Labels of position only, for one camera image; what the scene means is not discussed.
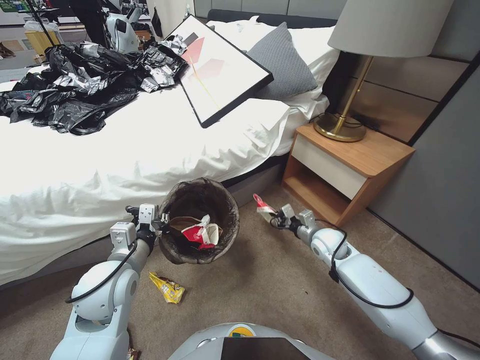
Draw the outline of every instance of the white drawer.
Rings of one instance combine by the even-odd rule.
[[[296,137],[291,155],[349,199],[355,197],[367,180],[300,134]]]

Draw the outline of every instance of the beige carpet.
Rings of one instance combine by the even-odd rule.
[[[273,207],[290,202],[296,211],[302,209],[278,185],[262,195]],[[480,341],[480,294],[367,211],[345,228],[358,250],[415,291],[438,327]],[[70,314],[63,299],[88,268],[0,292],[0,359],[50,357]],[[181,303],[165,303],[148,271],[185,286]],[[129,327],[142,360],[164,360],[192,333],[240,321],[281,330],[339,360],[414,359],[370,322],[307,246],[288,231],[270,228],[253,202],[240,209],[234,245],[213,264],[173,265],[154,250],[140,278]]]

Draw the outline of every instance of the white duvet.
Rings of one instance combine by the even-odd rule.
[[[180,181],[256,168],[279,146],[288,112],[249,99],[202,129],[174,87],[140,93],[86,136],[0,116],[0,285],[107,235],[126,205],[160,204]]]

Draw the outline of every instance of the wooden nightstand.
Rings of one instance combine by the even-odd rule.
[[[366,208],[415,149],[367,129],[358,142],[296,130],[282,185],[321,219],[343,225]]]

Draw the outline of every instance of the white pillow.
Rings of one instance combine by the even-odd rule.
[[[257,16],[250,20],[233,22],[209,21],[208,26],[215,25],[215,31],[240,50],[249,51],[258,41],[270,33],[276,26],[257,22]],[[325,80],[332,71],[340,51],[328,45],[334,26],[317,28],[288,29],[293,46],[307,64],[318,87],[283,100],[287,105],[299,109],[307,119],[311,119],[322,93]]]

